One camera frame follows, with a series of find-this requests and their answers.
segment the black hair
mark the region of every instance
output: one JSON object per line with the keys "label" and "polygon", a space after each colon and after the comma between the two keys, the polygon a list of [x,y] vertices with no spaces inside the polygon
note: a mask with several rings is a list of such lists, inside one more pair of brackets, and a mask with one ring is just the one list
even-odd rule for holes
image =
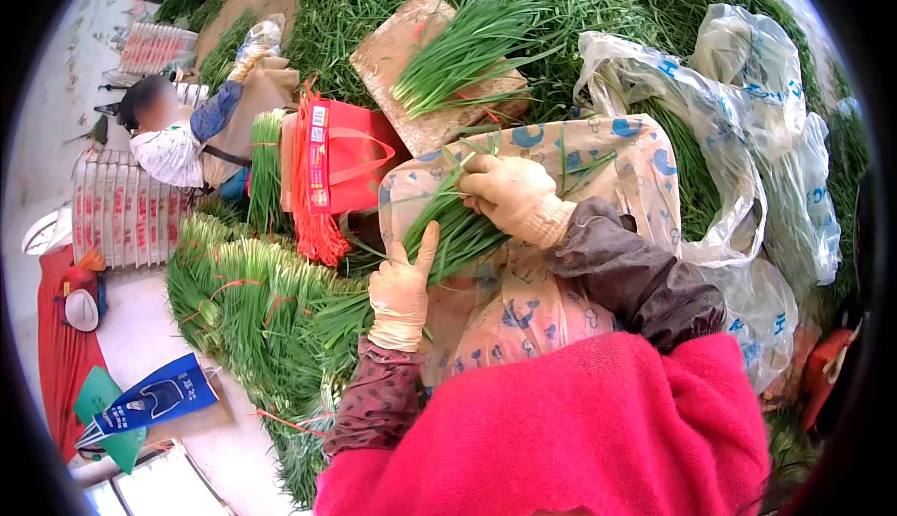
{"label": "black hair", "polygon": [[163,91],[166,84],[171,84],[167,77],[150,76],[129,87],[118,107],[118,124],[124,125],[128,130],[139,128],[140,123],[137,121],[135,112],[149,106],[153,98]]}

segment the blue sleeve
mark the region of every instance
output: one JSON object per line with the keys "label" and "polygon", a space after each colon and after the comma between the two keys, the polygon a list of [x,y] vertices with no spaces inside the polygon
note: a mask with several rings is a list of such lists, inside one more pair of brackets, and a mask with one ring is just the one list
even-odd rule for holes
{"label": "blue sleeve", "polygon": [[225,81],[214,96],[190,115],[190,129],[196,139],[206,142],[227,127],[242,96],[243,85],[240,82]]}

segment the barcode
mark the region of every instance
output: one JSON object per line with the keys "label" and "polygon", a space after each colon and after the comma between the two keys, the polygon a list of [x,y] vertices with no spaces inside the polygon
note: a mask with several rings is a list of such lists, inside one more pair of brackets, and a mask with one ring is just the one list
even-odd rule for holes
{"label": "barcode", "polygon": [[319,127],[324,126],[324,115],[327,113],[327,109],[323,107],[313,107],[311,113],[311,124],[318,125]]}

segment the brown sleeve cover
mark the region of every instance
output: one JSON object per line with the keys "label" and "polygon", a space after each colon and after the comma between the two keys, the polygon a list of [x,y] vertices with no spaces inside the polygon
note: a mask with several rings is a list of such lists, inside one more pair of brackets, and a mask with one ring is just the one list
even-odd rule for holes
{"label": "brown sleeve cover", "polygon": [[660,353],[722,330],[726,304],[719,289],[624,229],[619,213],[598,197],[577,205],[566,236],[545,253],[545,265],[556,276],[579,278],[591,300]]}
{"label": "brown sleeve cover", "polygon": [[377,448],[395,450],[417,417],[420,355],[358,339],[358,365],[342,391],[336,421],[324,438],[324,454]]}

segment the gloved hand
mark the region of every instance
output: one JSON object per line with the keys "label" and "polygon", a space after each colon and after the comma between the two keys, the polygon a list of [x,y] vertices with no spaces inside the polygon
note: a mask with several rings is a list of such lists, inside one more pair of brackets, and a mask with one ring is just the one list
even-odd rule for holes
{"label": "gloved hand", "polygon": [[541,163],[511,156],[477,155],[464,164],[458,187],[466,207],[485,214],[500,230],[543,250],[561,241],[575,203],[555,196],[555,180]]}
{"label": "gloved hand", "polygon": [[402,242],[389,245],[389,260],[370,276],[368,292],[374,325],[368,339],[383,348],[414,353],[427,320],[427,276],[440,241],[440,225],[431,222],[423,233],[413,265]]}

